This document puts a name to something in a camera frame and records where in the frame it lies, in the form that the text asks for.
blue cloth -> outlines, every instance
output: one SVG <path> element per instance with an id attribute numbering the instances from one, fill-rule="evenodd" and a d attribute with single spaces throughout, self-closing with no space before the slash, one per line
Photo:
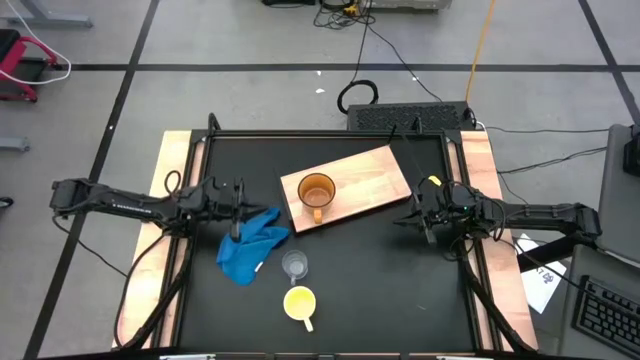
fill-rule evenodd
<path id="1" fill-rule="evenodd" d="M 263 262 L 271 249 L 289 236 L 289 229 L 265 227 L 278 218 L 280 210 L 270 208 L 266 212 L 240 225 L 240 241 L 235 243 L 227 234 L 220 243 L 216 263 L 238 285 L 249 285 L 256 277 L 256 267 Z"/>

gray floor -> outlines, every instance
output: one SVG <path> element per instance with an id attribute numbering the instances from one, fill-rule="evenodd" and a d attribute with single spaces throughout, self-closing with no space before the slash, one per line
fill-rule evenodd
<path id="1" fill-rule="evenodd" d="M 90 30 L 36 29 L 78 64 L 126 64 L 150 0 L 50 0 L 52 10 L 84 13 Z M 379 14 L 374 28 L 407 62 L 470 63 L 489 0 L 455 0 L 433 14 Z M 614 56 L 640 64 L 634 0 L 589 0 Z M 0 12 L 6 10 L 0 2 Z M 311 25 L 315 9 L 266 8 L 258 0 L 161 0 L 140 62 L 145 64 L 353 63 L 362 27 L 330 31 Z M 363 62 L 397 63 L 368 36 Z M 482 55 L 485 64 L 605 64 L 574 0 L 499 1 Z M 417 73 L 444 100 L 464 98 L 465 72 Z M 213 111 L 227 129 L 344 129 L 335 106 L 352 72 L 138 72 L 124 104 L 101 181 L 147 191 L 163 131 L 204 128 Z M 640 74 L 624 74 L 640 96 Z M 431 101 L 404 72 L 362 72 L 381 103 Z M 122 72 L 76 72 L 42 87 L 37 104 L 0 103 L 0 135 L 26 135 L 33 149 L 0 153 L 0 193 L 15 206 L 0 216 L 0 359 L 24 354 L 65 237 L 51 224 L 53 180 L 87 176 L 118 93 Z M 369 100 L 355 89 L 346 101 Z M 632 120 L 608 73 L 479 73 L 471 106 L 487 125 L 509 129 L 606 128 Z M 491 133 L 499 169 L 603 146 L 606 134 Z M 506 176 L 530 202 L 581 201 L 597 207 L 603 154 Z M 506 199 L 516 201 L 510 194 Z M 90 215 L 82 239 L 121 269 L 131 263 L 139 224 Z M 549 234 L 535 234 L 550 239 Z M 106 351 L 122 279 L 78 249 L 41 355 Z M 534 315 L 552 349 L 562 291 Z"/>

paper sheet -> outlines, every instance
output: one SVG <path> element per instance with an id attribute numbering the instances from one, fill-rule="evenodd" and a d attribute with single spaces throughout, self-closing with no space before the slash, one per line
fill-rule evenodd
<path id="1" fill-rule="evenodd" d="M 522 234 L 518 240 L 518 244 L 524 251 L 538 247 L 538 244 L 529 239 L 526 234 Z M 549 263 L 547 266 L 562 275 L 564 275 L 567 270 L 564 265 L 557 261 Z M 546 268 L 537 268 L 522 273 L 522 282 L 524 283 L 524 291 L 527 295 L 529 306 L 542 314 L 560 281 L 562 281 L 562 279 L 558 275 Z"/>

keyboard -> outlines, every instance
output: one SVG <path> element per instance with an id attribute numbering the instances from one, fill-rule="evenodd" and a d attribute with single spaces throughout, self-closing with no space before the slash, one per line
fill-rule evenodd
<path id="1" fill-rule="evenodd" d="M 464 101 L 447 103 L 407 103 L 373 104 L 349 106 L 349 130 L 411 130 L 417 119 L 422 129 L 464 129 L 472 130 L 471 121 L 464 119 L 467 103 Z"/>
<path id="2" fill-rule="evenodd" d="M 640 301 L 583 276 L 573 327 L 628 356 L 640 359 Z"/>

wooden table frame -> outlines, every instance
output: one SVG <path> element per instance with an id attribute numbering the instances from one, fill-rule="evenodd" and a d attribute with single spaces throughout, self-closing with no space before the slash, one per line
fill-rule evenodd
<path id="1" fill-rule="evenodd" d="M 487 133 L 482 131 L 463 131 L 461 132 L 461 138 L 471 186 L 479 189 L 489 197 L 502 198 L 500 183 L 498 181 Z M 149 191 L 151 196 L 160 197 L 165 195 L 163 182 L 169 171 L 177 170 L 182 173 L 185 170 L 190 141 L 191 131 L 167 131 L 164 133 L 151 190 Z M 190 179 L 188 180 L 188 184 L 190 185 L 196 184 L 200 178 L 204 149 L 204 142 L 197 143 L 193 157 L 193 167 L 191 169 Z M 449 156 L 452 159 L 451 170 L 454 179 L 460 181 L 461 172 L 458 161 L 456 160 L 458 158 L 456 147 L 453 143 L 449 143 L 448 149 Z M 160 229 L 155 225 L 142 224 L 134 259 L 156 240 L 160 234 Z M 504 232 L 503 239 L 512 242 L 511 233 L 508 230 Z M 167 269 L 170 242 L 169 237 L 163 239 L 158 246 L 140 261 L 136 271 L 133 273 L 118 322 L 118 334 L 123 343 L 135 334 L 158 302 L 164 274 Z M 178 243 L 173 276 L 175 276 L 176 272 L 180 269 L 185 248 L 186 239 L 181 239 Z M 520 337 L 531 347 L 537 348 L 538 344 L 531 322 L 529 306 L 513 248 L 489 238 L 483 240 L 483 252 L 491 292 L 496 306 L 504 314 L 509 324 L 518 332 Z M 478 259 L 475 250 L 470 253 L 470 259 L 472 267 L 474 271 L 476 271 Z M 163 318 L 163 331 L 159 339 L 160 346 L 171 345 L 171 338 L 174 334 L 176 304 L 177 296 L 173 299 Z M 480 330 L 480 345 L 483 349 L 493 349 L 487 313 L 477 297 L 475 307 L 477 309 Z M 510 349 L 509 344 L 502 337 L 501 343 L 505 350 Z"/>

